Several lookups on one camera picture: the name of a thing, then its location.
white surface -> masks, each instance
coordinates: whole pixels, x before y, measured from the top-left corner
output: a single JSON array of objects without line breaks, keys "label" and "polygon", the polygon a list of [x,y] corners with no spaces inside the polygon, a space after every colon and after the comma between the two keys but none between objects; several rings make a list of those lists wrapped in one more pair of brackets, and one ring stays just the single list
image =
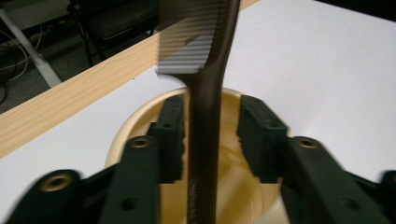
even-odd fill
[{"label": "white surface", "polygon": [[68,4],[69,0],[14,0],[4,3],[4,7],[23,30],[67,15]]},{"label": "white surface", "polygon": [[[261,0],[239,18],[224,86],[261,98],[350,172],[396,169],[396,23],[314,1]],[[0,160],[0,219],[46,172],[99,172],[121,124],[178,88],[154,68]]]}]

floor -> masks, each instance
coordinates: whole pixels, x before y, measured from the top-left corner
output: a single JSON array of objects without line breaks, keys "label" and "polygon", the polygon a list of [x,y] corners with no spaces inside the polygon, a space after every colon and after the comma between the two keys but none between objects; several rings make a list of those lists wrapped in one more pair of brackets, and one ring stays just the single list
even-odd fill
[{"label": "floor", "polygon": [[[144,38],[144,36],[139,36],[128,43],[107,50],[106,56],[114,55]],[[72,21],[59,21],[39,30],[30,39],[33,46],[38,43],[37,51],[49,62],[61,81],[74,77],[89,68],[78,26]],[[25,56],[16,45],[12,46],[12,42],[10,43],[2,45],[0,50],[0,114],[50,88],[30,60],[22,75],[13,78],[23,71]],[[94,56],[93,62],[99,63],[100,60]]]}]

cable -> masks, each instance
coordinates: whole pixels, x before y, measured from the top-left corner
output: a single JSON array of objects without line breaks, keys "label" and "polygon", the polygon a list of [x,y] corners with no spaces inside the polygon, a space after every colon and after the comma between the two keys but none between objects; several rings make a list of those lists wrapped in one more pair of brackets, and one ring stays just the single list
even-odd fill
[{"label": "cable", "polygon": [[[5,35],[6,37],[8,37],[9,40],[13,40],[13,38],[12,38],[10,35],[8,35],[6,32],[0,30],[0,33],[2,33],[3,35]],[[18,46],[18,48],[21,50],[21,52],[22,52],[22,54],[23,54],[23,56],[24,56],[24,60],[21,61],[21,62],[19,62],[19,63],[17,63],[17,65],[26,62],[26,63],[25,63],[25,68],[23,68],[23,71],[25,71],[25,69],[27,68],[27,64],[28,64],[28,59],[29,59],[29,58],[28,58],[28,56],[27,56],[25,50],[21,47],[21,45],[18,44],[17,46]],[[3,70],[5,70],[5,69],[8,69],[8,68],[13,67],[13,66],[15,66],[15,64],[10,65],[10,66],[7,66],[7,67],[3,67],[3,68],[0,69],[0,71],[3,71]]]},{"label": "cable", "polygon": [[[10,35],[8,35],[8,34],[7,34],[6,32],[4,32],[4,31],[0,30],[0,33],[2,33],[3,35],[5,35],[6,37],[8,37],[9,41],[14,40],[14,38],[12,38]],[[39,37],[38,37],[37,43],[35,44],[35,49],[38,49],[38,46],[39,46],[40,43],[41,43],[41,38],[42,38],[42,36],[43,36],[43,24],[41,23],[41,24],[40,24],[40,35],[39,35]],[[7,42],[8,47],[0,46],[0,47],[2,48],[2,50],[1,50],[2,52],[7,52],[8,50],[9,50],[9,52],[13,52],[13,51],[15,50],[15,47],[10,46],[8,42]],[[7,79],[7,80],[5,80],[4,82],[0,82],[0,104],[2,104],[2,103],[7,99],[7,86],[6,86],[6,82],[11,81],[11,80],[14,80],[14,79],[16,79],[16,78],[22,76],[22,75],[26,72],[27,67],[28,67],[28,64],[29,64],[30,56],[27,55],[25,49],[23,49],[23,47],[21,46],[21,44],[17,44],[16,46],[21,50],[24,59],[23,59],[22,61],[18,62],[17,57],[15,57],[15,55],[14,55],[14,58],[15,58],[15,63],[14,63],[14,64],[12,64],[12,65],[10,65],[10,66],[3,67],[3,68],[0,68],[0,72],[1,72],[1,71],[3,71],[3,70],[8,69],[8,68],[14,67],[14,75],[13,75],[13,77],[12,77],[12,78],[9,78],[9,79]],[[23,70],[22,70],[19,74],[17,74],[17,75],[15,76],[15,73],[17,72],[17,67],[18,67],[18,65],[20,65],[20,64],[22,64],[22,63],[25,63],[25,65],[24,65],[24,67],[23,67]]]},{"label": "cable", "polygon": [[[13,40],[13,38],[12,38],[10,35],[6,34],[6,33],[3,32],[2,30],[0,30],[0,32],[3,33],[3,35],[5,35],[6,37],[8,37],[9,40]],[[39,46],[40,43],[41,43],[42,36],[43,36],[43,24],[40,24],[40,35],[39,35],[39,37],[38,37],[37,43],[35,44],[35,49],[38,49],[38,46]],[[15,78],[18,78],[18,77],[20,77],[21,75],[23,75],[23,73],[24,73],[24,72],[26,71],[26,69],[27,69],[28,60],[30,59],[30,56],[27,55],[26,51],[21,47],[21,44],[18,44],[17,46],[18,46],[18,48],[20,48],[21,52],[23,53],[24,59],[23,59],[22,61],[18,62],[16,65],[20,65],[21,63],[26,63],[26,64],[25,64],[23,70],[22,70],[18,75],[16,75],[15,77],[9,79],[8,81],[14,80]],[[7,67],[3,67],[3,68],[0,69],[0,71],[5,70],[5,69],[8,69],[8,68],[13,67],[13,66],[14,66],[14,65],[10,65],[10,66],[7,66]]]}]

brass insert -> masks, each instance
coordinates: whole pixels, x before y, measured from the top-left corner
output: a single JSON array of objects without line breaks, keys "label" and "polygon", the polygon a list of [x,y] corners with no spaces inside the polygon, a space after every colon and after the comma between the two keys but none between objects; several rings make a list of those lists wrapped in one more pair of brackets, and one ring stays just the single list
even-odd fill
[{"label": "brass insert", "polygon": [[138,138],[132,142],[131,146],[132,147],[148,147],[149,144],[150,144],[150,141],[148,139]]},{"label": "brass insert", "polygon": [[40,189],[45,192],[56,191],[64,189],[73,181],[72,177],[67,174],[55,175],[48,178],[41,186]]},{"label": "brass insert", "polygon": [[298,140],[298,145],[300,147],[306,147],[306,148],[317,148],[318,147],[318,143],[316,143],[315,141],[309,139],[309,138],[303,138]]}]

screw hole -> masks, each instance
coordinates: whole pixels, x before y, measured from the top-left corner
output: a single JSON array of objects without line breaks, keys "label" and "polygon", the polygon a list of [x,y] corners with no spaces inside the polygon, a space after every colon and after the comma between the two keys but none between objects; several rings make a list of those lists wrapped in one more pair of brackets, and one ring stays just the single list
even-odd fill
[{"label": "screw hole", "polygon": [[70,175],[55,175],[44,181],[40,189],[45,192],[56,191],[66,188],[71,182],[72,177]]},{"label": "screw hole", "polygon": [[135,139],[131,146],[132,147],[148,147],[150,144],[149,140],[146,138],[139,138],[139,139]]},{"label": "screw hole", "polygon": [[318,144],[314,141],[312,141],[311,139],[301,139],[298,141],[298,145],[300,147],[306,147],[306,148],[317,148]]},{"label": "screw hole", "polygon": [[135,202],[134,198],[126,198],[121,202],[121,208],[125,211],[129,211],[134,209],[135,207]]}]

